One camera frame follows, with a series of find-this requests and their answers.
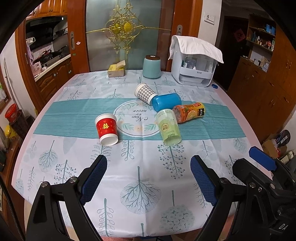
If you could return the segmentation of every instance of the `brown canister lid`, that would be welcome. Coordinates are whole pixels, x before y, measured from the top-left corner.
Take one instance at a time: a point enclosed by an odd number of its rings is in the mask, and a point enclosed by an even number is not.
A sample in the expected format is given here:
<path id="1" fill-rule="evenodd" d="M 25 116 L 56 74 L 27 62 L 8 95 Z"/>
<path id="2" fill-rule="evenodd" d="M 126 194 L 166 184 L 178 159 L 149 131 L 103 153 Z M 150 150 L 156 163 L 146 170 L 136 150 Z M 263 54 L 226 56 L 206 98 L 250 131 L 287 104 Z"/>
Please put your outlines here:
<path id="1" fill-rule="evenodd" d="M 145 58 L 149 60 L 160 60 L 160 57 L 157 55 L 146 55 Z"/>

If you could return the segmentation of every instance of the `pink table edge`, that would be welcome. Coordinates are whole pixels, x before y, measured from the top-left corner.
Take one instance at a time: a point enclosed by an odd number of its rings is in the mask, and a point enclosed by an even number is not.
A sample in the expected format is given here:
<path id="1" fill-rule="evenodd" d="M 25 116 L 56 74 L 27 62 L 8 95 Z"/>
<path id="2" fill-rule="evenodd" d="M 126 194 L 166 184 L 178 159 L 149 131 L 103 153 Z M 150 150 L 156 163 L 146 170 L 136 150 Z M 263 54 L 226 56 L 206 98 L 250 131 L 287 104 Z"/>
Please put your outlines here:
<path id="1" fill-rule="evenodd" d="M 68 85 L 68 83 L 70 83 L 70 81 L 72 79 L 74 79 L 77 75 L 73 76 L 67 83 L 65 83 L 56 93 L 55 95 L 50 99 L 50 101 L 45 105 L 45 107 L 42 109 L 42 111 L 39 113 L 39 115 L 37 116 L 36 120 L 34 121 L 33 125 L 31 126 L 22 146 L 20 149 L 20 152 L 17 156 L 17 160 L 15 163 L 15 168 L 13 171 L 13 175 L 12 175 L 12 186 L 13 183 L 15 183 L 16 181 L 16 175 L 18 173 L 18 169 L 20 167 L 20 162 L 22 160 L 22 157 L 26 151 L 27 145 L 36 129 L 36 127 L 38 126 L 40 120 L 42 119 L 42 117 L 44 116 L 45 112 L 48 110 L 48 108 L 51 106 L 51 104 L 56 100 L 56 98 L 60 95 L 60 93 L 63 91 L 64 87 L 66 87 Z M 218 94 L 218 96 L 221 98 L 221 100 L 224 102 L 224 104 L 229 108 L 229 110 L 231 111 L 231 113 L 233 114 L 233 116 L 238 120 L 239 125 L 241 126 L 243 132 L 245 133 L 249 143 L 251 146 L 257 146 L 259 149 L 262 150 L 262 147 L 253 131 L 253 129 L 251 128 L 250 124 L 248 123 L 248 121 L 246 120 L 246 118 L 244 117 L 244 115 L 241 113 L 241 111 L 239 110 L 239 108 L 235 105 L 235 103 L 230 99 L 230 97 L 220 88 L 218 87 L 218 89 L 215 90 L 216 93 Z M 271 174 L 269 171 L 267 171 L 264 167 L 262 167 L 260 165 L 260 170 L 267 175 L 269 178 L 271 177 Z"/>

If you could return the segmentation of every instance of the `green plastic cup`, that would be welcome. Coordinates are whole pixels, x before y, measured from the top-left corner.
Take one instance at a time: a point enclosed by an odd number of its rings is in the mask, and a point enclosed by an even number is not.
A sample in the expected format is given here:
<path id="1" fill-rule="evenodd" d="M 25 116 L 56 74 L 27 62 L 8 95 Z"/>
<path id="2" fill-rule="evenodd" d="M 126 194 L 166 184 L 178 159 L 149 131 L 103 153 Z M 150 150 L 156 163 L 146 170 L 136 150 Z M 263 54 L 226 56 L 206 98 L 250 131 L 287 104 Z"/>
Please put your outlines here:
<path id="1" fill-rule="evenodd" d="M 166 146 L 177 145 L 181 142 L 181 134 L 175 113 L 170 109 L 164 109 L 156 115 L 158 128 Z"/>

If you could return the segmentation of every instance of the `black cable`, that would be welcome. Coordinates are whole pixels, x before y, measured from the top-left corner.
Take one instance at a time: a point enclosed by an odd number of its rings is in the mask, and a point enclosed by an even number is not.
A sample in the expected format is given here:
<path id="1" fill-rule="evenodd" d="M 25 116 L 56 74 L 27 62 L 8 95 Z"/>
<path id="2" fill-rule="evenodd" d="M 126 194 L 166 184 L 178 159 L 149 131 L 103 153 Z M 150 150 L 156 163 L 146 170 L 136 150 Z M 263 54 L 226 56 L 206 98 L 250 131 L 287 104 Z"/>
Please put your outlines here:
<path id="1" fill-rule="evenodd" d="M 11 211 L 11 214 L 12 214 L 12 217 L 13 217 L 13 220 L 14 220 L 14 222 L 15 222 L 15 226 L 16 226 L 16 228 L 17 228 L 17 231 L 18 231 L 18 233 L 19 233 L 19 235 L 20 235 L 22 241 L 25 241 L 25 235 L 24 235 L 24 233 L 22 232 L 22 229 L 21 229 L 21 227 L 20 227 L 20 222 L 19 222 L 19 220 L 18 220 L 18 218 L 17 218 L 17 214 L 16 214 L 16 212 L 15 212 L 15 208 L 14 208 L 14 206 L 13 206 L 13 203 L 12 203 L 11 197 L 10 197 L 10 195 L 9 195 L 9 193 L 8 193 L 8 190 L 7 190 L 6 186 L 5 186 L 4 181 L 3 181 L 2 178 L 1 178 L 1 176 L 0 176 L 0 186 L 1 186 L 2 190 L 3 190 L 3 193 L 4 193 L 5 196 L 6 196 L 6 200 L 7 200 L 8 206 L 9 206 L 9 208 L 10 208 L 10 211 Z"/>

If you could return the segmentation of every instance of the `paper cup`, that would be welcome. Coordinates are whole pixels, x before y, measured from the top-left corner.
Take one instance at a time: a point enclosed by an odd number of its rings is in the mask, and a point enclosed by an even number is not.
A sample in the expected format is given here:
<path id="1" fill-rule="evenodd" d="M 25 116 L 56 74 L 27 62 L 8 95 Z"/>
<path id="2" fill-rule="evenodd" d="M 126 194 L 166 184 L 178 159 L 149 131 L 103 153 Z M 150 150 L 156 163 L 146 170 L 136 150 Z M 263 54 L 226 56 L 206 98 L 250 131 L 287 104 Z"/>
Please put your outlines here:
<path id="1" fill-rule="evenodd" d="M 118 142 L 116 121 L 113 114 L 102 114 L 96 118 L 96 129 L 103 146 L 112 146 Z"/>
<path id="2" fill-rule="evenodd" d="M 146 102 L 148 105 L 152 105 L 152 99 L 157 94 L 146 84 L 141 83 L 135 90 L 135 96 Z"/>
<path id="3" fill-rule="evenodd" d="M 164 109 L 157 113 L 156 121 L 166 146 L 174 146 L 181 142 L 181 134 L 175 113 L 170 109 Z"/>

